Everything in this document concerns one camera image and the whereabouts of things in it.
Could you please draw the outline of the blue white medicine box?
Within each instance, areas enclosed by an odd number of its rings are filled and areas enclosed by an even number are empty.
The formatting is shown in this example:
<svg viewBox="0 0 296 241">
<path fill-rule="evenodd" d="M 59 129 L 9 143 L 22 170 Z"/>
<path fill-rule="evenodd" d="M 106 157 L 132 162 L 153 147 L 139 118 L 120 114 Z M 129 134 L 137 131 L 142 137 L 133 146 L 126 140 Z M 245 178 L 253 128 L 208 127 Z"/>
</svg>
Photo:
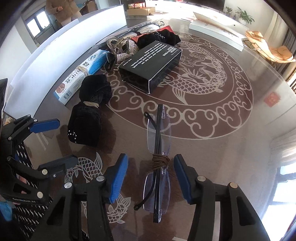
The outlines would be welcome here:
<svg viewBox="0 0 296 241">
<path fill-rule="evenodd" d="M 81 87 L 84 78 L 93 75 L 106 63 L 108 53 L 109 52 L 106 50 L 97 50 L 85 59 L 57 87 L 54 96 L 63 105 L 66 105 L 70 98 Z"/>
</svg>

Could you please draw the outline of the rimless glasses with cord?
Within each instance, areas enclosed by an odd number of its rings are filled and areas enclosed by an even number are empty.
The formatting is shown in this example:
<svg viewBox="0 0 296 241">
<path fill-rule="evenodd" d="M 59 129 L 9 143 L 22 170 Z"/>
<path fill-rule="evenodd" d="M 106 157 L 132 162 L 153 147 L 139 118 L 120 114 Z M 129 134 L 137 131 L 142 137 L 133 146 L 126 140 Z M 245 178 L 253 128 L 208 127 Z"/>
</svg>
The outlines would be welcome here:
<svg viewBox="0 0 296 241">
<path fill-rule="evenodd" d="M 152 172 L 145 178 L 142 201 L 134 210 L 143 208 L 153 214 L 153 222 L 160 223 L 168 210 L 171 196 L 169 177 L 169 152 L 171 148 L 171 123 L 163 104 L 155 114 L 144 112 L 147 119 L 147 148 L 152 154 Z"/>
</svg>

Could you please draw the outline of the black rectangular box white text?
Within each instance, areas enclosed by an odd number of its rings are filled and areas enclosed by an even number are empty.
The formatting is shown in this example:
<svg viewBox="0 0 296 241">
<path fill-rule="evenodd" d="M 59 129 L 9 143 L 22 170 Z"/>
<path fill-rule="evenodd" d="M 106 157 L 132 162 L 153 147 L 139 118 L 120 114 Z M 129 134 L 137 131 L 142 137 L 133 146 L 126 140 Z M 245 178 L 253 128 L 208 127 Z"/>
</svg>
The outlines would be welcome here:
<svg viewBox="0 0 296 241">
<path fill-rule="evenodd" d="M 154 41 L 119 66 L 121 80 L 151 94 L 178 65 L 182 49 Z"/>
</svg>

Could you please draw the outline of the red snack packet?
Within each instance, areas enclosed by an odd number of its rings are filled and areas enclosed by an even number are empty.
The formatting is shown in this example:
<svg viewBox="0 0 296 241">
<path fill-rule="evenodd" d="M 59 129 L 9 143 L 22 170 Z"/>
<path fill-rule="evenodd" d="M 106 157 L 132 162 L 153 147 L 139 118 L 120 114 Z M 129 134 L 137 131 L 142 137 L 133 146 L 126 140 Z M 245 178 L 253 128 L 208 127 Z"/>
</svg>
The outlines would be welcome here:
<svg viewBox="0 0 296 241">
<path fill-rule="evenodd" d="M 150 40 L 153 42 L 155 40 L 171 44 L 173 42 L 173 45 L 176 43 L 176 34 L 173 32 L 170 26 L 165 26 L 163 28 L 160 28 L 159 30 L 141 34 L 135 37 L 131 38 L 135 43 L 139 42 L 149 42 Z"/>
</svg>

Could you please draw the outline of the white storage box with cork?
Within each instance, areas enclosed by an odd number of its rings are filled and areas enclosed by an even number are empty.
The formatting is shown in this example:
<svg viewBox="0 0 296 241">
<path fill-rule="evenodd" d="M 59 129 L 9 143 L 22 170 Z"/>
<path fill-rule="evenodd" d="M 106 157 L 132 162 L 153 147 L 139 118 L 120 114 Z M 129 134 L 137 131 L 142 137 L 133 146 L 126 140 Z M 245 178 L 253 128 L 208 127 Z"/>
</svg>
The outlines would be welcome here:
<svg viewBox="0 0 296 241">
<path fill-rule="evenodd" d="M 83 15 L 49 37 L 26 60 L 11 84 L 4 112 L 34 116 L 62 74 L 93 45 L 126 26 L 123 5 Z"/>
</svg>

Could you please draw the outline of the person in brown jacket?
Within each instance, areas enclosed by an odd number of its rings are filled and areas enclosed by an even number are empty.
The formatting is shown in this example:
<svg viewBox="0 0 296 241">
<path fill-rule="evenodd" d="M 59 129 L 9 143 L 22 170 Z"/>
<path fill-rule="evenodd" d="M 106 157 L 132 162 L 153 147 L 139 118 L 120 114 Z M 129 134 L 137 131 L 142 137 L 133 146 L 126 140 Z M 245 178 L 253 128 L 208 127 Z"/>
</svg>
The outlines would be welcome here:
<svg viewBox="0 0 296 241">
<path fill-rule="evenodd" d="M 62 27 L 82 16 L 73 0 L 46 0 L 45 9 L 48 15 L 54 15 Z"/>
</svg>

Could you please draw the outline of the plastic bag with wooden board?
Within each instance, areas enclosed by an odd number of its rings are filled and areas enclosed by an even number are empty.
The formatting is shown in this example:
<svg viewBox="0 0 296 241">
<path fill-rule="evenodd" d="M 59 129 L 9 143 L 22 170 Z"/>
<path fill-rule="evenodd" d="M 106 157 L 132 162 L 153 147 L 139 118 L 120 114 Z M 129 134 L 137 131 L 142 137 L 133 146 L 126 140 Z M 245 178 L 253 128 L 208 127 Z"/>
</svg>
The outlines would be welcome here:
<svg viewBox="0 0 296 241">
<path fill-rule="evenodd" d="M 159 30 L 165 25 L 164 21 L 145 22 L 128 29 L 127 33 L 135 33 L 137 36 Z"/>
</svg>

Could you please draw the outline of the black fuzzy cloth item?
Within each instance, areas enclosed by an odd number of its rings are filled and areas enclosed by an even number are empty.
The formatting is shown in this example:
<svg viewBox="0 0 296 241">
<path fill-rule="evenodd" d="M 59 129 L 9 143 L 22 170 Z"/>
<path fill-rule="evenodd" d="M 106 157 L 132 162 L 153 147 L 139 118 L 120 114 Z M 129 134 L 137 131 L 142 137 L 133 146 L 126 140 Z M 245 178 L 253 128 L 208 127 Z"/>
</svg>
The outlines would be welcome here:
<svg viewBox="0 0 296 241">
<path fill-rule="evenodd" d="M 138 48 L 142 49 L 148 46 L 149 44 L 153 43 L 154 41 L 159 41 L 165 44 L 169 44 L 171 46 L 175 46 L 176 44 L 181 42 L 181 39 L 174 32 L 165 29 L 162 31 L 156 31 L 153 33 L 142 35 L 137 40 L 137 46 Z"/>
</svg>

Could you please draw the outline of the cardboard box on floor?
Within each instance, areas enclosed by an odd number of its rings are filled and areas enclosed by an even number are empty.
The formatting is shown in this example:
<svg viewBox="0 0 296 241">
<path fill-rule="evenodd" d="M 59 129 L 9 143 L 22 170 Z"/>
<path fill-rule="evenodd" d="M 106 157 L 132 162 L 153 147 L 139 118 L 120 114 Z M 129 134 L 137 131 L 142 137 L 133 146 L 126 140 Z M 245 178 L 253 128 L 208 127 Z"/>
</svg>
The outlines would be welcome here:
<svg viewBox="0 0 296 241">
<path fill-rule="evenodd" d="M 140 9 L 128 9 L 128 16 L 149 16 L 150 14 L 155 12 L 155 7 L 151 8 L 140 8 Z"/>
</svg>

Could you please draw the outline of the orange lounge chair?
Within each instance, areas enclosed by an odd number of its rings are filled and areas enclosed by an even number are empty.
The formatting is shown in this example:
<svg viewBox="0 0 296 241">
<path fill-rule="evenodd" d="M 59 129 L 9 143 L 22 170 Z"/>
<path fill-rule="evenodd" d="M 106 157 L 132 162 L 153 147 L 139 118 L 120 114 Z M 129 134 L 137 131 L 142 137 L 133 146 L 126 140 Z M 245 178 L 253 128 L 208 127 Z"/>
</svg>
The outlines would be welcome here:
<svg viewBox="0 0 296 241">
<path fill-rule="evenodd" d="M 246 31 L 245 36 L 255 50 L 271 62 L 283 64 L 295 62 L 292 52 L 286 46 L 269 47 L 266 39 L 259 31 Z"/>
</svg>

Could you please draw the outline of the white flat box on table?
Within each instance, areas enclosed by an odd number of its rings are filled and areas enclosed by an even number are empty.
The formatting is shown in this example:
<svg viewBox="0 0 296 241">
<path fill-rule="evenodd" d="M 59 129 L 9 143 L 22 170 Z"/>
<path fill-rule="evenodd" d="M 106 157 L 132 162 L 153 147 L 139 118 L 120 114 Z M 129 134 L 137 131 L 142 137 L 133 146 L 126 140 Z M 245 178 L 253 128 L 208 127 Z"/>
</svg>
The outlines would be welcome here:
<svg viewBox="0 0 296 241">
<path fill-rule="evenodd" d="M 199 13 L 194 13 L 194 15 L 196 20 L 189 24 L 190 30 L 208 35 L 242 52 L 244 45 L 242 38 L 239 37 L 239 33 L 212 18 L 208 18 Z"/>
</svg>

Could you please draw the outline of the potted green plant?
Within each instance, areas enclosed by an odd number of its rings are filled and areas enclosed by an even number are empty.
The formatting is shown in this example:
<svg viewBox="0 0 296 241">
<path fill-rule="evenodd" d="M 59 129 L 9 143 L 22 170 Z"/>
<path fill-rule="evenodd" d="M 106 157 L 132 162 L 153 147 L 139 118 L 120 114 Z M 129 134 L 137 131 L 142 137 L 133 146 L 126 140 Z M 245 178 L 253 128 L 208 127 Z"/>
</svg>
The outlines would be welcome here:
<svg viewBox="0 0 296 241">
<path fill-rule="evenodd" d="M 239 22 L 243 25 L 252 24 L 255 22 L 254 18 L 251 15 L 248 15 L 246 11 L 243 11 L 240 7 L 237 7 L 238 10 L 235 13 L 238 15 Z"/>
</svg>

